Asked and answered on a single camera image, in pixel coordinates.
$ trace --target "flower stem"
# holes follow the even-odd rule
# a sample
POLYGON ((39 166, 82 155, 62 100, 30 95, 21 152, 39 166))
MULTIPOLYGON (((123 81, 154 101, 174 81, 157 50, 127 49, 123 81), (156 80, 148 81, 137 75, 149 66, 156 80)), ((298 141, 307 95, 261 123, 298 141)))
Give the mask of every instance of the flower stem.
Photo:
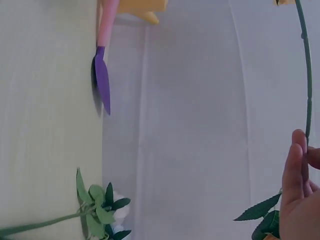
POLYGON ((307 145, 309 144, 310 128, 311 128, 311 116, 312 116, 312 69, 311 69, 311 54, 310 45, 308 39, 307 25, 302 9, 300 0, 295 0, 296 9, 298 11, 300 25, 301 25, 301 38, 303 39, 305 62, 306 62, 306 73, 307 73, 307 110, 306 110, 306 127, 305 136, 307 145))
POLYGON ((41 223, 33 223, 33 224, 20 225, 20 226, 14 226, 14 227, 0 228, 0 237, 17 234, 17 233, 21 233, 21 232, 29 231, 33 229, 43 228, 46 226, 50 226, 50 225, 62 222, 64 220, 85 216, 86 214, 88 214, 88 212, 80 212, 80 213, 75 213, 75 214, 71 214, 63 217, 58 217, 56 219, 44 221, 41 223))

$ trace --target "pink stem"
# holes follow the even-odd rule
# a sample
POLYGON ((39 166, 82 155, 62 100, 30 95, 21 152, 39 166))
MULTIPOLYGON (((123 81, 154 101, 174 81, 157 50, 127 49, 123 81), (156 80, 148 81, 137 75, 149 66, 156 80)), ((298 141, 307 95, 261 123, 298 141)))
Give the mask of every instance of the pink stem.
POLYGON ((103 13, 99 28, 97 45, 106 47, 111 38, 112 27, 116 18, 117 9, 120 0, 103 0, 103 13))

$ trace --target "purple paper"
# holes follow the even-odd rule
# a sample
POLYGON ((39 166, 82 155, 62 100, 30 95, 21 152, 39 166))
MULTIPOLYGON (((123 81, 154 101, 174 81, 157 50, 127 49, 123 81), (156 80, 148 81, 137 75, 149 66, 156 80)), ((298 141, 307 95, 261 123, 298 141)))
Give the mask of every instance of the purple paper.
POLYGON ((110 86, 107 66, 104 62, 105 47, 98 46, 94 56, 95 78, 105 111, 110 115, 110 86))

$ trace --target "artificial rose leaf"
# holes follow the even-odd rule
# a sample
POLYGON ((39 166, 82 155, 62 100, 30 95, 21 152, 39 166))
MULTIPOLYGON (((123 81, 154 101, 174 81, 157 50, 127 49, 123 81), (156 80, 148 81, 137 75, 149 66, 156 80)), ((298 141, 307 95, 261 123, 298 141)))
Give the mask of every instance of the artificial rose leaf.
POLYGON ((112 231, 112 227, 110 224, 107 224, 104 226, 104 231, 110 236, 110 238, 113 239, 114 237, 114 232, 112 231))
POLYGON ((86 191, 84 180, 83 180, 81 172, 80 172, 80 168, 77 168, 77 170, 76 170, 76 190, 78 192, 80 199, 83 202, 85 202, 87 204, 93 203, 89 193, 86 191))
POLYGON ((281 193, 278 193, 277 195, 250 207, 238 218, 234 219, 234 221, 247 221, 264 217, 269 210, 278 203, 280 196, 281 193))
POLYGON ((131 233, 131 230, 119 231, 113 235, 113 240, 122 240, 131 233))
POLYGON ((102 223, 94 219, 90 214, 86 215, 86 224, 91 234, 95 237, 102 239, 105 236, 105 230, 102 223))
POLYGON ((103 224, 112 224, 116 221, 113 214, 111 212, 107 212, 101 206, 97 206, 95 212, 100 222, 103 224))
POLYGON ((112 204, 112 210, 118 210, 127 206, 131 202, 130 198, 121 198, 112 204))
POLYGON ((112 187, 111 182, 109 182, 108 186, 105 190, 105 206, 112 206, 114 204, 114 188, 112 187))
POLYGON ((272 211, 271 214, 273 215, 273 220, 270 223, 268 227, 265 229, 262 229, 261 231, 274 236, 275 238, 279 239, 280 238, 280 233, 279 233, 279 211, 272 211))
POLYGON ((269 212, 252 233, 252 240, 264 240, 270 230, 279 234, 279 211, 269 212))
POLYGON ((91 185, 89 188, 89 194, 94 199, 97 206, 100 206, 105 200, 104 190, 99 185, 91 185))

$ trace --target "hand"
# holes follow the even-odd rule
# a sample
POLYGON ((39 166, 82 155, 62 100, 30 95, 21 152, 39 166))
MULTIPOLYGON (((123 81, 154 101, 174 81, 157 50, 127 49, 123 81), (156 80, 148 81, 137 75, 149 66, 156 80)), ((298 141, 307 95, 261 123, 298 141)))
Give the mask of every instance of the hand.
POLYGON ((281 240, 320 240, 320 191, 309 180, 308 162, 320 169, 320 149, 307 154, 305 133, 295 130, 282 176, 281 240))

